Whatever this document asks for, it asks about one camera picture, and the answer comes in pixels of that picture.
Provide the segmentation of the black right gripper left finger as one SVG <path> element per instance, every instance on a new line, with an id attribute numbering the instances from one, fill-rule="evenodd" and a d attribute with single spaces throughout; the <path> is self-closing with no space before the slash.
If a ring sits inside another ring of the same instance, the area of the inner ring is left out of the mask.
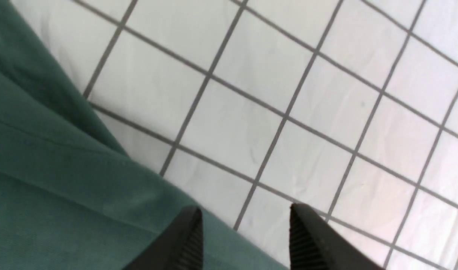
<path id="1" fill-rule="evenodd" d="M 202 270 L 203 264 L 203 214 L 197 206 L 186 206 L 124 269 Z"/>

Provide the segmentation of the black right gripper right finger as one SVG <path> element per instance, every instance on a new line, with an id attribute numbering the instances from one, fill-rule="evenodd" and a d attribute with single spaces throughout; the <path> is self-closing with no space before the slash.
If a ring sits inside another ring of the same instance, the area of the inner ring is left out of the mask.
<path id="1" fill-rule="evenodd" d="M 332 229 L 309 205 L 290 207 L 291 270 L 381 270 Z"/>

